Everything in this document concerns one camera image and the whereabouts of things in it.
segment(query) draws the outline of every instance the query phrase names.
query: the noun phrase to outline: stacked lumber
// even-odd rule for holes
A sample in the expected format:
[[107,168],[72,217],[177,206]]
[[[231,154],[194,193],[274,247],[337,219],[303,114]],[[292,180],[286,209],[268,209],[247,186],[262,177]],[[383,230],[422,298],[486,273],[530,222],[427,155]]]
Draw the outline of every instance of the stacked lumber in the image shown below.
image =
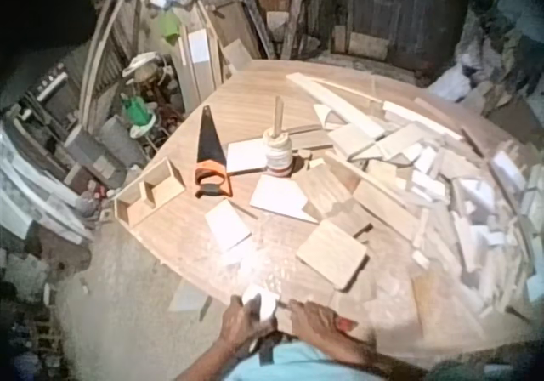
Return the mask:
[[[528,157],[519,154],[525,147],[514,141],[484,152],[469,130],[459,134],[350,89],[369,102],[356,107],[330,89],[342,85],[300,73],[287,78],[315,100],[332,150],[319,158],[323,150],[306,154],[314,159],[283,183],[262,176],[257,206],[317,223],[297,256],[334,286],[331,306],[341,316],[361,321],[362,305],[376,325],[384,306],[402,293],[409,300],[402,325],[410,328],[413,342],[439,324],[432,307],[436,297],[451,303],[448,314],[458,313],[476,338],[486,339],[488,317],[541,299],[544,167],[538,156],[528,167]],[[273,187],[269,180],[274,190],[263,190],[267,182]],[[278,200],[279,187],[293,182],[300,189],[297,200]],[[263,192],[274,209],[267,208]],[[403,267],[410,275],[405,281],[381,279],[377,296],[361,281],[369,281],[363,272],[384,231],[411,247],[411,263]]]

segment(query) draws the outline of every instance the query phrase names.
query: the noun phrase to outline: wooden plank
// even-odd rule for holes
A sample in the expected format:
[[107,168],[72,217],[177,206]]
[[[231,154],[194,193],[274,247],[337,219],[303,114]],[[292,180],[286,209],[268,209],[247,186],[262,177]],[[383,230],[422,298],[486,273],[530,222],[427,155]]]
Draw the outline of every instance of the wooden plank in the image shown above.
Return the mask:
[[375,60],[386,60],[388,57],[389,40],[371,37],[366,34],[352,32],[349,35],[348,52]]
[[308,198],[296,181],[261,175],[249,205],[307,222],[317,220],[303,211]]
[[332,140],[325,130],[313,130],[306,133],[291,134],[293,150],[326,149],[332,147]]
[[297,256],[321,273],[336,289],[344,289],[363,263],[366,246],[327,219],[297,250]]
[[396,105],[393,102],[383,102],[383,109],[385,111],[390,111],[397,116],[403,117],[404,119],[407,119],[411,122],[419,122],[427,126],[428,128],[431,128],[438,134],[448,134],[456,140],[462,139],[462,136],[460,134],[448,129],[447,127],[429,119],[428,117],[420,115],[419,113],[406,109],[403,106]]
[[223,55],[230,63],[230,71],[237,73],[242,71],[253,60],[252,56],[247,52],[244,44],[240,39],[235,40],[233,43],[223,48]]
[[348,160],[374,144],[374,140],[353,123],[329,132],[329,138]]
[[290,60],[293,48],[296,46],[298,17],[303,6],[303,0],[291,0],[291,9],[289,11],[289,20],[287,21],[286,35],[281,48],[281,58]]
[[346,122],[354,123],[371,138],[377,139],[385,133],[385,130],[379,124],[373,122],[365,113],[305,75],[292,73],[287,75],[286,78],[296,83],[322,104],[329,106]]
[[346,53],[346,26],[334,26],[332,29],[332,39],[334,41],[332,52],[337,54]]
[[201,99],[204,100],[215,90],[207,30],[189,34],[190,57],[195,68],[195,77]]
[[223,252],[252,234],[229,200],[222,200],[206,213],[205,218],[216,243]]
[[365,173],[360,168],[357,168],[354,164],[344,161],[342,158],[340,158],[339,156],[337,156],[333,152],[327,151],[325,153],[325,161],[329,162],[331,164],[338,165],[341,168],[347,169],[347,171],[349,173],[355,175],[360,180],[367,181],[370,184],[374,185],[381,192],[383,192],[386,196],[388,196],[389,198],[391,198],[393,201],[397,202],[401,206],[406,205],[405,200],[401,196],[399,196],[399,194],[397,194],[397,192],[394,189],[390,189],[384,183],[382,183],[379,179],[375,179],[374,177],[372,177],[368,173]]
[[[432,134],[419,127],[417,123],[410,123],[378,141],[376,146],[379,148],[380,152],[382,152],[383,159],[390,160],[405,151],[406,148],[417,144],[425,138],[432,137]],[[368,153],[365,154],[363,151],[360,155],[354,156],[354,160],[360,160],[366,158],[366,156],[368,156]]]
[[366,172],[391,187],[397,185],[397,168],[393,164],[370,160],[366,166]]
[[354,198],[406,240],[413,241],[419,220],[383,192],[369,182],[361,181],[354,192]]

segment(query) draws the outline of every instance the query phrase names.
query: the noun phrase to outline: workshop floor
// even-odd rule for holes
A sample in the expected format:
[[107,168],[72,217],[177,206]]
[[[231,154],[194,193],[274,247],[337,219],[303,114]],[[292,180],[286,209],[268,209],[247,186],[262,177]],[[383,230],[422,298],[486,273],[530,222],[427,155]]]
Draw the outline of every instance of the workshop floor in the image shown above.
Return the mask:
[[217,337],[224,307],[213,302],[202,322],[168,312],[179,276],[117,223],[97,236],[89,269],[61,282],[56,301],[76,379],[174,378]]

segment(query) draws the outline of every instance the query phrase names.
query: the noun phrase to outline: wooden block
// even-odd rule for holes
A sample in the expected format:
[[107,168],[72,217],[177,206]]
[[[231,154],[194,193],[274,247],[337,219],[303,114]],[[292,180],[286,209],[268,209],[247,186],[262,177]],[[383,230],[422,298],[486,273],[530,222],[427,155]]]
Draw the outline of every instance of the wooden block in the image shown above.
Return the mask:
[[344,121],[354,123],[371,138],[377,139],[385,133],[385,130],[380,125],[373,122],[365,113],[305,75],[301,73],[292,73],[291,75],[287,75],[286,78],[296,83],[320,103],[329,106]]
[[479,177],[481,172],[479,168],[474,166],[465,157],[459,156],[451,150],[444,150],[444,158],[440,165],[440,174],[452,180]]
[[419,220],[368,181],[361,181],[354,198],[408,241],[413,241]]
[[411,122],[419,122],[427,126],[428,128],[434,130],[438,134],[448,134],[455,140],[462,139],[462,136],[460,134],[448,129],[447,127],[442,126],[441,124],[429,119],[428,117],[420,115],[419,113],[406,109],[405,107],[402,107],[400,105],[396,105],[393,102],[387,102],[387,101],[383,102],[383,109],[385,111],[390,111],[397,116],[403,117],[404,119],[409,120]]
[[303,211],[307,201],[296,181],[261,175],[249,204],[271,213],[316,223],[315,218]]
[[237,39],[224,47],[223,55],[230,63],[230,70],[233,73],[242,71],[253,61],[252,56],[247,52],[246,47],[244,47],[244,44],[241,43],[240,39]]
[[151,185],[145,181],[140,181],[138,186],[141,201],[143,201],[148,207],[154,208],[156,204],[155,198],[153,197],[153,191],[151,190]]
[[374,140],[353,123],[329,132],[329,138],[347,159],[351,159],[374,144]]
[[346,52],[346,26],[334,26],[333,28],[334,51],[337,54]]
[[294,177],[308,201],[324,219],[335,212],[336,206],[352,199],[351,193],[326,165],[311,168]]
[[478,244],[473,240],[471,225],[466,218],[459,217],[455,212],[453,224],[456,227],[457,237],[461,244],[462,257],[465,261],[465,268],[468,273],[474,272],[481,267],[480,251]]
[[332,140],[325,130],[313,130],[306,133],[291,134],[293,150],[326,149],[332,147]]
[[391,187],[397,184],[397,168],[388,162],[370,160],[366,166],[366,172]]
[[297,250],[297,256],[303,262],[340,290],[348,285],[365,255],[365,245],[326,219]]
[[266,168],[263,139],[230,143],[227,148],[227,173],[246,173]]
[[205,218],[216,243],[224,252],[252,234],[229,200],[222,200],[206,213]]
[[375,60],[385,60],[388,56],[389,40],[371,37],[366,34],[351,32],[348,52],[351,55],[361,55]]
[[519,171],[518,166],[512,161],[504,151],[499,151],[491,160],[493,166],[500,170],[502,175],[508,180],[510,185],[517,191],[523,191],[527,185],[525,177]]
[[426,174],[414,170],[411,175],[411,182],[418,185],[419,188],[427,192],[432,198],[447,202],[445,185],[436,179],[431,179]]
[[[153,208],[142,197],[140,182],[149,185],[150,197],[155,203]],[[135,181],[117,194],[114,199],[115,216],[125,228],[133,228],[184,191],[181,174],[167,158],[164,158],[144,170]]]
[[418,143],[425,138],[433,138],[427,130],[420,128],[416,123],[410,123],[402,129],[390,134],[377,142],[384,160],[389,160],[406,150],[407,147]]
[[414,163],[414,167],[422,173],[427,174],[431,170],[437,155],[438,152],[433,147],[425,147],[422,154]]

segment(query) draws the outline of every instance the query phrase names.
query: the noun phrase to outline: wood scrap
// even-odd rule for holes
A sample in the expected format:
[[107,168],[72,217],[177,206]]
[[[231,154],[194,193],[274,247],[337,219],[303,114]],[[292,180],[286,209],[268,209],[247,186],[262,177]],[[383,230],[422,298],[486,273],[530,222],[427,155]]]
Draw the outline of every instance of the wood scrap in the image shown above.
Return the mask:
[[372,139],[376,139],[385,133],[385,130],[380,125],[374,123],[365,113],[305,75],[292,73],[286,77],[320,103],[333,109],[343,120],[354,123]]
[[329,132],[329,138],[334,147],[347,159],[351,159],[374,144],[374,140],[353,123]]
[[336,289],[344,289],[360,268],[366,246],[327,219],[297,250],[297,256],[321,273]]
[[414,240],[419,220],[371,183],[361,181],[354,192],[354,198],[406,240]]

